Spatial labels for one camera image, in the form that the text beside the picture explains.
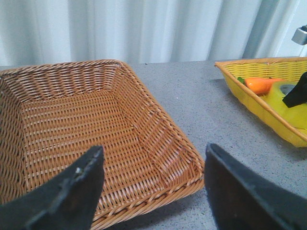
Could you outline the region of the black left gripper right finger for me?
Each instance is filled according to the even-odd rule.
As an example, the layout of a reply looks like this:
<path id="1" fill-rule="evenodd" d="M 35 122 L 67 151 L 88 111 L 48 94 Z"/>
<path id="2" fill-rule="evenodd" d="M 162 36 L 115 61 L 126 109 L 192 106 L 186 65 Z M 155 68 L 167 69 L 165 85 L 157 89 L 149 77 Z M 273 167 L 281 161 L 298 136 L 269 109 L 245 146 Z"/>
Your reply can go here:
<path id="1" fill-rule="evenodd" d="M 307 200 L 266 180 L 216 144 L 206 147 L 205 187 L 220 230 L 305 230 Z"/>

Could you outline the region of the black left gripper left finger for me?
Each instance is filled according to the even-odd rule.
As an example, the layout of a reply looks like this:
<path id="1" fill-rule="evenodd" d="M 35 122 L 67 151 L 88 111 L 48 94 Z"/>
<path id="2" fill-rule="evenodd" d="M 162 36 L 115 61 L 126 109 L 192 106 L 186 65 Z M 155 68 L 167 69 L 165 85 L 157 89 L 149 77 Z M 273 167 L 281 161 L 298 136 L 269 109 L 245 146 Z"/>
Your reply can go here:
<path id="1" fill-rule="evenodd" d="M 89 230 L 104 184 L 104 148 L 92 146 L 47 183 L 0 207 L 2 230 Z"/>

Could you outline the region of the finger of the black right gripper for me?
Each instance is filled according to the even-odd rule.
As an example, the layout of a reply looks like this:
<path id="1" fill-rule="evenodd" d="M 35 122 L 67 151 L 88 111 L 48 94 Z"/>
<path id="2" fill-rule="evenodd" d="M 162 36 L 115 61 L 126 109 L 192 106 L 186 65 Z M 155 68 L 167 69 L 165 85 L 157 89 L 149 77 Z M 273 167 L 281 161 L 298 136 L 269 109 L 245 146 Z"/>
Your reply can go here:
<path id="1" fill-rule="evenodd" d="M 303 73 L 297 85 L 283 98 L 287 107 L 294 107 L 307 102 L 307 73 Z"/>

